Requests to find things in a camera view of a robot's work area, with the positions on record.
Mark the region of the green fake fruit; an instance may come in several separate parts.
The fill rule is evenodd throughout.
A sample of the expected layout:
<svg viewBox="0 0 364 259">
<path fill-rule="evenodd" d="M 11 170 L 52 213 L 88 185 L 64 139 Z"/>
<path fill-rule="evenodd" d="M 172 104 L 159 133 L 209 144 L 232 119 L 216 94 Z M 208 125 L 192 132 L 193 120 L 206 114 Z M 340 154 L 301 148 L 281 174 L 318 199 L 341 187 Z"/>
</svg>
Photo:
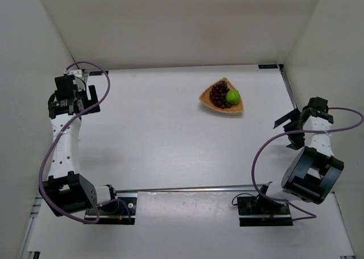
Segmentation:
<svg viewBox="0 0 364 259">
<path fill-rule="evenodd" d="M 240 100 L 241 100 L 241 96 L 239 94 L 238 90 L 229 90 L 226 93 L 226 97 L 225 97 L 226 101 L 228 103 L 230 103 L 231 105 L 237 105 L 239 104 Z"/>
</svg>

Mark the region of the dark red fake grapes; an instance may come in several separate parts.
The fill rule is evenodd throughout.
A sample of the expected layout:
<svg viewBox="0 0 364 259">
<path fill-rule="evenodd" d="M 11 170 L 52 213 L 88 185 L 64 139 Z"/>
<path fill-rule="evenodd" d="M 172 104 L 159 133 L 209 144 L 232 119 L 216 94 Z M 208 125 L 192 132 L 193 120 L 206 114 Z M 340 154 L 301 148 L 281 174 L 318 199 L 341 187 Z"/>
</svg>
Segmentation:
<svg viewBox="0 0 364 259">
<path fill-rule="evenodd" d="M 225 109 L 231 108 L 231 104 L 228 103 L 225 99 L 226 93 L 230 89 L 228 88 L 228 83 L 226 81 L 220 81 L 217 84 L 213 85 L 211 91 L 209 93 L 209 99 L 212 101 L 214 106 Z"/>
</svg>

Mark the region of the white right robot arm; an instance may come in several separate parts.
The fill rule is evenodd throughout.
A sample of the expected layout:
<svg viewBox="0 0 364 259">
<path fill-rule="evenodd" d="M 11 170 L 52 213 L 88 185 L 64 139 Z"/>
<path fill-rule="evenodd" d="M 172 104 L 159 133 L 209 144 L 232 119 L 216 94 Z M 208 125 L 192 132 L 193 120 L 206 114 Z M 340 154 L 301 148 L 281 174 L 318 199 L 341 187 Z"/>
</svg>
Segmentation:
<svg viewBox="0 0 364 259">
<path fill-rule="evenodd" d="M 332 128 L 333 116 L 328 110 L 328 101 L 315 97 L 302 110 L 296 108 L 275 121 L 274 128 L 283 125 L 284 132 L 313 130 L 314 133 L 288 135 L 290 144 L 287 147 L 300 152 L 280 184 L 268 183 L 268 197 L 320 204 L 329 194 L 344 163 L 335 158 L 332 151 L 328 131 Z"/>
</svg>

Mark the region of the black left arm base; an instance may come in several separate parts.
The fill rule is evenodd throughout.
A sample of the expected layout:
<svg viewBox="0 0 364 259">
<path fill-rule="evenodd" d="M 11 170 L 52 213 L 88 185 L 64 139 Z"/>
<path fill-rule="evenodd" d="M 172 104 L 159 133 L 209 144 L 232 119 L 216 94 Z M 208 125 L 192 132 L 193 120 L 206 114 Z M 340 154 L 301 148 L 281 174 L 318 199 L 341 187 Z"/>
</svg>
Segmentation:
<svg viewBox="0 0 364 259">
<path fill-rule="evenodd" d="M 137 211 L 137 193 L 116 192 L 106 188 L 96 191 L 100 219 L 97 224 L 134 225 Z"/>
</svg>

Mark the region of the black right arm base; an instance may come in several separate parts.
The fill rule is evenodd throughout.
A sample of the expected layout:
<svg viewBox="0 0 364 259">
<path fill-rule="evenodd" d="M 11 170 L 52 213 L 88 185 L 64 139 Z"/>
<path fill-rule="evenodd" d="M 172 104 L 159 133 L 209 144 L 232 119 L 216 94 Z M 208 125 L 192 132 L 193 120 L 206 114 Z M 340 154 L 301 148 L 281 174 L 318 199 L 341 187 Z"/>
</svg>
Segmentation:
<svg viewBox="0 0 364 259">
<path fill-rule="evenodd" d="M 292 216 L 287 205 L 270 201 L 261 196 L 241 193 L 232 199 L 238 208 L 240 227 L 292 226 Z"/>
</svg>

